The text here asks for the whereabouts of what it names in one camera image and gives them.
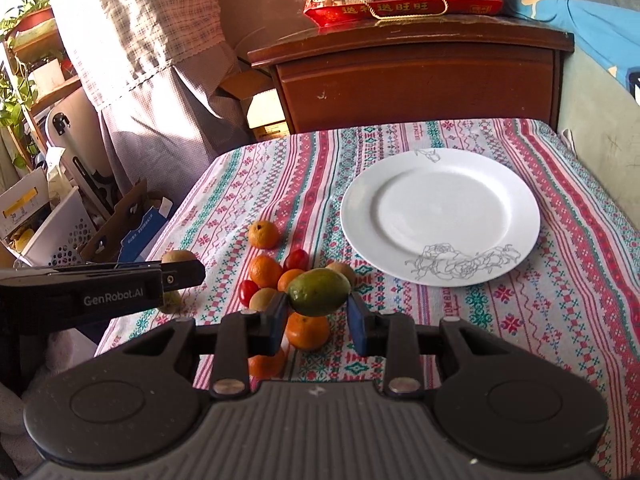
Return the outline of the brown kiwi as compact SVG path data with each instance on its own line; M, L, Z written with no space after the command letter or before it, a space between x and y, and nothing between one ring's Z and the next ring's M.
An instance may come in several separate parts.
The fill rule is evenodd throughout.
M177 262L185 262L185 261L193 261L198 257L194 255L193 252L189 252L188 250L178 249L178 250L170 250L169 252L165 252L162 255L160 261L165 263L177 263Z
M355 285L356 273L347 263L332 261L326 267L334 272L342 274L345 278L348 279L350 286Z

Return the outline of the lowest orange mandarin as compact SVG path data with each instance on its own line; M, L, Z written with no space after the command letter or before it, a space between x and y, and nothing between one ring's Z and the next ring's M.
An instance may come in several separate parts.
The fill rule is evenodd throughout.
M248 372L258 380L277 377L285 367L286 355L279 349L274 356L252 356L248 359Z

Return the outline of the yellow-brown small fruit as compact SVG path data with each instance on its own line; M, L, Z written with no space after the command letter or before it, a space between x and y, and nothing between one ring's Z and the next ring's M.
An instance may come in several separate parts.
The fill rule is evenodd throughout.
M277 296L277 294L277 289L270 287L258 289L258 291L250 297L250 304L248 307L253 311L265 312L265 310L268 309L271 300L273 300L273 297Z

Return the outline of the red cherry tomato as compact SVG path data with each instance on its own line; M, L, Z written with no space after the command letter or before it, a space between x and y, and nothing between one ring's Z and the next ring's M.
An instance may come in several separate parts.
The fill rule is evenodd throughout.
M302 248L292 250L285 258L285 270L302 270L307 271L310 267L310 258L308 252Z
M259 286L252 280L244 280L239 284L239 300L242 306L249 307L250 300L258 292Z

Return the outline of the small orange mandarin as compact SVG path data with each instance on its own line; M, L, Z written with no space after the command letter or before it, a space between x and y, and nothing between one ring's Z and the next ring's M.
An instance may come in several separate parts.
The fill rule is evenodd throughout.
M278 281L278 291L279 292L287 292L288 286L294 281L299 275L304 274L304 270L300 269L290 269L286 270L279 278Z

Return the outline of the blue white cardboard box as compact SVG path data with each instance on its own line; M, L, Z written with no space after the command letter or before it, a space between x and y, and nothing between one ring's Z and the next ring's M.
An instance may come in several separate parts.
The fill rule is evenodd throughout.
M158 206L150 207L143 215L140 226L122 239L118 263L141 262L148 258L160 233L165 229L172 206L172 201L163 197Z

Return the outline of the white perforated plastic basket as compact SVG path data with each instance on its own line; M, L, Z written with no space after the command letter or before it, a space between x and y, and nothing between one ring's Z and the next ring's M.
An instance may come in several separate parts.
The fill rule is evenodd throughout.
M96 234L75 186L56 206L27 243L23 258L31 266L74 266L81 264L80 251Z

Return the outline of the striped patterned tablecloth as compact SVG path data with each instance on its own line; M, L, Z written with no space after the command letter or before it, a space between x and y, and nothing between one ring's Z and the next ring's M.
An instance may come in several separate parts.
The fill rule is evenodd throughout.
M375 162L418 148L460 148L516 172L540 209L538 242L509 274L465 288L428 288L369 266L344 239L340 205ZM457 315L587 379L608 406L594 462L608 476L639 469L639 234L562 138L533 119L412 122L296 134L220 156L194 184L150 250L185 249L206 267L182 296L201 324L239 309L255 257L255 220L315 266L349 264L369 307L431 325Z

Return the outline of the white floral plate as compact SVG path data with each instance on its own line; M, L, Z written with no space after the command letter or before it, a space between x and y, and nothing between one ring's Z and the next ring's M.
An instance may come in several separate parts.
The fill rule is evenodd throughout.
M341 227L371 266L430 287L483 284L533 250L540 212L507 166L454 148L380 160L349 185Z

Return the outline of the wooden plant shelf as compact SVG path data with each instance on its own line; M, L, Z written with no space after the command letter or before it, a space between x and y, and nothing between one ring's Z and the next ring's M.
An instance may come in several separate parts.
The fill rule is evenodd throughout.
M26 112L25 126L25 132L39 150L32 162L34 168L37 156L47 151L43 113L79 89L80 80L66 53L51 7L49 11L37 11L21 21L11 50L26 65L27 75L38 91L35 104Z

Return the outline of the dark wooden nightstand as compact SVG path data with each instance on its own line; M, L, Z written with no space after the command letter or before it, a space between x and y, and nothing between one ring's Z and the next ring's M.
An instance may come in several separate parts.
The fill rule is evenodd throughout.
M558 122L574 37L480 15L307 29L250 52L268 70L288 128L476 118Z

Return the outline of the grey-green sofa cushion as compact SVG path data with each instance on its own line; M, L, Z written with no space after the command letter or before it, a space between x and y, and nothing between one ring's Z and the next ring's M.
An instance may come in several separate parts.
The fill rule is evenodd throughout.
M639 0L588 0L637 11ZM582 164L634 226L639 224L639 105L577 46L565 57L559 128Z

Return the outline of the blue cartoon pillow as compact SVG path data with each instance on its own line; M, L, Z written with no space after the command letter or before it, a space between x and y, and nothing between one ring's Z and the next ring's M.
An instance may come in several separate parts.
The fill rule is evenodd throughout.
M504 0L512 18L570 32L575 44L639 102L639 12L588 0Z

